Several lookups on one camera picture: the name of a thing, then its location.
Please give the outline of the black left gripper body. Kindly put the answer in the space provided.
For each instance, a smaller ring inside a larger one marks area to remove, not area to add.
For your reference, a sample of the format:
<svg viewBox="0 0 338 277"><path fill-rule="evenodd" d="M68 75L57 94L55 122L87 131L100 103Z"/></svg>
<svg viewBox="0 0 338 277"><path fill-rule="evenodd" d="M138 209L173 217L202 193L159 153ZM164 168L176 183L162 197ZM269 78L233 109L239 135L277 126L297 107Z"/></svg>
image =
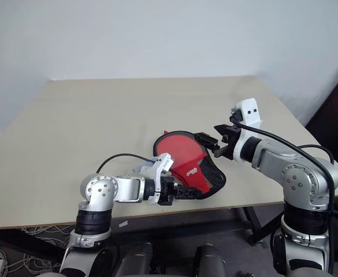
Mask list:
<svg viewBox="0 0 338 277"><path fill-rule="evenodd" d="M159 205L172 205L174 191L174 178L173 177L161 177L161 191L158 200Z"/></svg>

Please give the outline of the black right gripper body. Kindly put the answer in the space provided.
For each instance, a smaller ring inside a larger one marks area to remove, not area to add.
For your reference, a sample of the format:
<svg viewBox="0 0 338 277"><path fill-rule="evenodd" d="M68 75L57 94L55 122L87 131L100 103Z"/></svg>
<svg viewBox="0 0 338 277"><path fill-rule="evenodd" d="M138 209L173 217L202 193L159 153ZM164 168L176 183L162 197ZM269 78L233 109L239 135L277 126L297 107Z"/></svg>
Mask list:
<svg viewBox="0 0 338 277"><path fill-rule="evenodd" d="M240 137L240 128L225 125L222 134L222 142L226 144L223 150L223 157L234 160L234 149Z"/></svg>

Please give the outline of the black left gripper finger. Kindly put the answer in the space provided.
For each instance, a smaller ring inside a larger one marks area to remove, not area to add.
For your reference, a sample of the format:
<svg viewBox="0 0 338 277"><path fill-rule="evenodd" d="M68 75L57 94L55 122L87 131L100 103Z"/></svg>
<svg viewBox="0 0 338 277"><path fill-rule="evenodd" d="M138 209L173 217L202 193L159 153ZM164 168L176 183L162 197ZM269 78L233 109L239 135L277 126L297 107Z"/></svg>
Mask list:
<svg viewBox="0 0 338 277"><path fill-rule="evenodd" d="M173 196L177 200L193 200L199 197L199 190L188 186L178 186L174 188Z"/></svg>

